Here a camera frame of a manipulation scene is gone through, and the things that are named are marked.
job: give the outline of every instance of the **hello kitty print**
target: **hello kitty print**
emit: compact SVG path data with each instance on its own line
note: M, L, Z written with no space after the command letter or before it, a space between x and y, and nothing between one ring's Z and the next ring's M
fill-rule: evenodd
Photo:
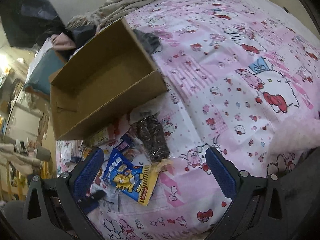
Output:
M119 212L100 205L89 218L106 239L191 238L231 202L206 163L208 147L253 176L297 164L300 154L272 155L268 147L287 117L318 118L320 42L266 0L155 0L125 18L161 41L152 57L167 93L142 109L156 106L172 165L148 206L120 193ZM127 116L117 127L120 137Z

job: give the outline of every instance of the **beige blanket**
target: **beige blanket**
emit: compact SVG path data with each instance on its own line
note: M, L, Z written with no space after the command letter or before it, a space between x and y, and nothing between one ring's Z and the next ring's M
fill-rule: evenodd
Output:
M122 16L153 1L154 0L106 0L104 5L96 11L72 17L67 27L75 28L93 24L105 27Z

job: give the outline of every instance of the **blue gripper pad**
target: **blue gripper pad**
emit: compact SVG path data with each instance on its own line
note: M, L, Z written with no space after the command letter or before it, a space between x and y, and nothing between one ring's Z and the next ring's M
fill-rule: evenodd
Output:
M74 199L83 198L90 188L94 178L98 174L102 164L104 153L100 148L96 148L91 152L87 158L90 158L83 169L79 172L78 177L73 183L73 197Z
M236 181L211 148L207 149L205 159L225 197L231 198L232 200L235 199L237 194Z

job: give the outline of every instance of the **blue package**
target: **blue package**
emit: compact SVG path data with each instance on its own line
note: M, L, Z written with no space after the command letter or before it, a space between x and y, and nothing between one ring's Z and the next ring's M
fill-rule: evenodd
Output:
M121 152L111 152L102 180L142 204L148 205L161 168L170 161L144 166L134 166Z

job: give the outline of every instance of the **silver screw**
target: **silver screw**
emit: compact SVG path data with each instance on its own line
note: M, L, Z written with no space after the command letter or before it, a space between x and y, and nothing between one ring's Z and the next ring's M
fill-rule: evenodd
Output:
M34 176L34 177L32 178L32 180L33 180L33 181L38 181L39 178L40 178L39 175L36 175L36 176Z
M67 178L67 177L69 177L69 174L70 174L69 171L65 171L65 172L61 173L60 176L63 177L63 178Z
M278 179L278 176L277 176L276 174L271 174L271 175L270 175L270 178L271 178L272 180L277 180L277 179Z
M247 172L247 171L240 171L240 175L241 175L242 177L248 177L248 176L249 176L249 172Z

